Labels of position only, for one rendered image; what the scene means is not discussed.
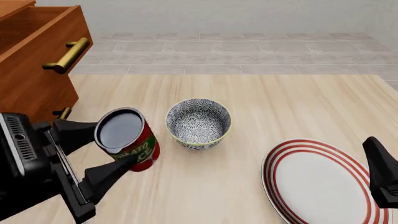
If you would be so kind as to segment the closed wooden drawer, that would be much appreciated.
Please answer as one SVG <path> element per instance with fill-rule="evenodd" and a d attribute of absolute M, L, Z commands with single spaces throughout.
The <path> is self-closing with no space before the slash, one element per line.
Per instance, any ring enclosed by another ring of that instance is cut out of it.
<path fill-rule="evenodd" d="M 53 111 L 71 108 L 77 100 L 68 75 L 0 78 L 0 113 L 22 113 L 32 123 L 53 121 Z"/>

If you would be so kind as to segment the red green tomato sauce tin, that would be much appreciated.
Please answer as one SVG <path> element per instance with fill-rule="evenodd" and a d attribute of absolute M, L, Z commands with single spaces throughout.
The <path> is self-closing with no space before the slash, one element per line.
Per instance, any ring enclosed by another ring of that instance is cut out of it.
<path fill-rule="evenodd" d="M 144 115 L 135 108 L 118 108 L 106 113 L 97 123 L 94 140 L 114 160 L 134 156 L 130 170 L 141 172 L 154 165 L 160 145 Z"/>

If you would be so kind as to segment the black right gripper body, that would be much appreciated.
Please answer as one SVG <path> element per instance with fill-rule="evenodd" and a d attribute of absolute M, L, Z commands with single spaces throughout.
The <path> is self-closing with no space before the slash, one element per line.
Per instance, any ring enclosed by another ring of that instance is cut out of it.
<path fill-rule="evenodd" d="M 379 208 L 398 208 L 398 186 L 381 187 L 371 194 Z"/>

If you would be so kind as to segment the white plate with red rings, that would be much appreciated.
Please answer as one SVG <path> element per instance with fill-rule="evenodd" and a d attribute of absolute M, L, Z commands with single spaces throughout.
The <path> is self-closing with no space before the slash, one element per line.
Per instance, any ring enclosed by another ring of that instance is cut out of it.
<path fill-rule="evenodd" d="M 262 161 L 262 184 L 286 224 L 393 224 L 374 201 L 369 169 L 347 152 L 314 139 L 288 139 Z"/>

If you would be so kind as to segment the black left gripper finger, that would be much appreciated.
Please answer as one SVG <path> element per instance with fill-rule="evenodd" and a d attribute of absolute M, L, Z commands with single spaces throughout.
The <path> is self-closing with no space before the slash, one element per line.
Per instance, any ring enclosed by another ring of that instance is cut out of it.
<path fill-rule="evenodd" d="M 135 164 L 135 156 L 125 156 L 120 160 L 102 166 L 85 169 L 85 176 L 78 184 L 85 199 L 97 205 L 107 191 Z"/>
<path fill-rule="evenodd" d="M 81 147 L 95 141 L 97 123 L 81 123 L 57 119 L 53 122 L 56 142 L 65 154 L 71 154 Z"/>

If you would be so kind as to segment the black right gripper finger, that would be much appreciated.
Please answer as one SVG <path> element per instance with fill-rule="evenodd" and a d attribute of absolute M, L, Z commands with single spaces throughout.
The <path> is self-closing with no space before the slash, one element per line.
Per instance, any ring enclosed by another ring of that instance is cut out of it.
<path fill-rule="evenodd" d="M 398 160 L 374 136 L 363 142 L 369 167 L 370 189 L 398 188 Z"/>

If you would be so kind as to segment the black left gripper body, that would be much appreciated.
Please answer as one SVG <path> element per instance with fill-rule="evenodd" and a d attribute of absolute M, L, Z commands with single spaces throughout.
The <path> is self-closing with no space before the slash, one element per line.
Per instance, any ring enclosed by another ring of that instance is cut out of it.
<path fill-rule="evenodd" d="M 75 223 L 86 223 L 96 214 L 95 206 L 88 201 L 80 190 L 79 180 L 70 165 L 66 154 L 60 146 L 60 140 L 53 128 L 45 132 L 49 141 L 46 150 L 50 158 L 54 179 L 59 184 L 59 192 L 63 197 Z"/>

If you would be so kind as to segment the blue white patterned bowl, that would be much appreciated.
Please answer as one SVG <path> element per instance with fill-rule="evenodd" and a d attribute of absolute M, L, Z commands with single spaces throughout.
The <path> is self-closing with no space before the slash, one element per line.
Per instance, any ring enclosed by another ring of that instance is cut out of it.
<path fill-rule="evenodd" d="M 165 117 L 170 135 L 183 147 L 203 151 L 218 145 L 231 129 L 231 115 L 222 104 L 190 98 L 175 104 Z"/>

